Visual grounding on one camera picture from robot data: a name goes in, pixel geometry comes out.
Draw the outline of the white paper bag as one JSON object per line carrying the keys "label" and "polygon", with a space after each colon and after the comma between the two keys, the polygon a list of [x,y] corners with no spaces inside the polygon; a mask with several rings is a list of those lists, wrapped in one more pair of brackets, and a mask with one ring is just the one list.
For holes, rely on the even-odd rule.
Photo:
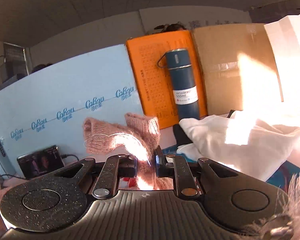
{"label": "white paper bag", "polygon": [[264,25],[280,78],[283,101],[300,108],[300,15]]}

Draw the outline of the brown cardboard sheet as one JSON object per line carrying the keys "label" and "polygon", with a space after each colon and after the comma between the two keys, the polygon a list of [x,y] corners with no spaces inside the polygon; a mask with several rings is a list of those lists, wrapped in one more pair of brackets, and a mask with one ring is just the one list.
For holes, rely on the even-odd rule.
{"label": "brown cardboard sheet", "polygon": [[264,24],[225,24],[192,32],[208,115],[269,107],[283,100]]}

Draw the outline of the black power strip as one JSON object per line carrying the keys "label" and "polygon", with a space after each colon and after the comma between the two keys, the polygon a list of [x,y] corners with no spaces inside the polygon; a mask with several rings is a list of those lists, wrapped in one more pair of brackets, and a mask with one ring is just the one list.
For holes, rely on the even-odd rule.
{"label": "black power strip", "polygon": [[36,178],[64,167],[56,145],[19,156],[17,163],[26,179]]}

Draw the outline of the light blue foam board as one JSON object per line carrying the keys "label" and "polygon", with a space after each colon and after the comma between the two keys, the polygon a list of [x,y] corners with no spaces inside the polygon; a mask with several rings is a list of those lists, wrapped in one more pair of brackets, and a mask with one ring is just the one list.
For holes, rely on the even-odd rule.
{"label": "light blue foam board", "polygon": [[84,120],[124,125],[128,112],[143,110],[122,44],[30,74],[0,90],[0,174],[20,175],[19,156],[53,145],[84,157]]}

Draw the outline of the blue vacuum bottle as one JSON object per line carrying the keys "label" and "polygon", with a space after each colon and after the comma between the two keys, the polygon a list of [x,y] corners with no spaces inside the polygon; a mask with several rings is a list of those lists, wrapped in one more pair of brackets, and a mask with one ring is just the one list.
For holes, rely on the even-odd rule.
{"label": "blue vacuum bottle", "polygon": [[157,65],[169,71],[179,120],[199,119],[198,92],[188,50],[186,48],[170,50],[161,58],[166,60],[166,65],[161,66],[160,63]]}

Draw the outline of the colourful printed storage bag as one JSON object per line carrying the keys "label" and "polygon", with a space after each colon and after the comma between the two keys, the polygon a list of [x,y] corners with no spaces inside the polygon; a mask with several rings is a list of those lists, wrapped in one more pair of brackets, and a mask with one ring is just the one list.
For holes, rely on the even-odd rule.
{"label": "colourful printed storage bag", "polygon": [[[183,156],[188,162],[195,163],[202,155],[194,150],[193,144],[173,145],[162,150],[163,154],[176,154]],[[277,171],[267,180],[267,183],[281,188],[288,192],[289,184],[293,175],[300,176],[300,168],[288,161],[285,161]]]}

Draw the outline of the pink knitted sweater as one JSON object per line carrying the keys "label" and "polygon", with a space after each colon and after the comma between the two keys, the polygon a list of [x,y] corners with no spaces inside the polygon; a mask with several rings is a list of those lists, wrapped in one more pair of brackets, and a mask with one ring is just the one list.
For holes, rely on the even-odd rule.
{"label": "pink knitted sweater", "polygon": [[123,148],[137,159],[136,186],[139,190],[171,190],[173,179],[159,178],[155,172],[154,152],[159,146],[157,117],[125,114],[126,125],[86,118],[83,135],[90,154],[108,154]]}

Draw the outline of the orange board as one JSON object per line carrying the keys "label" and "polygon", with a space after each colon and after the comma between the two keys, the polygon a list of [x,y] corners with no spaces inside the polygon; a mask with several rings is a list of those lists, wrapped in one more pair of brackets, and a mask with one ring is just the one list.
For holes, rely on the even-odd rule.
{"label": "orange board", "polygon": [[169,71],[158,67],[158,62],[161,65],[166,64],[166,59],[161,57],[173,49],[188,50],[197,86],[199,116],[207,115],[204,82],[190,31],[181,30],[133,38],[126,41],[126,48],[143,112],[146,116],[156,116],[160,129],[179,122]]}

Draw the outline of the white cloth bag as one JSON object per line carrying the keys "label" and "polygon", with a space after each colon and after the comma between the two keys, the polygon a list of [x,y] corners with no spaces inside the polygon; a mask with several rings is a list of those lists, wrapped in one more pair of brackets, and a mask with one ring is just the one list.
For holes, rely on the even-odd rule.
{"label": "white cloth bag", "polygon": [[230,118],[182,119],[179,125],[191,143],[177,153],[191,160],[206,157],[262,181],[288,159],[300,137],[300,127],[271,125],[242,111]]}

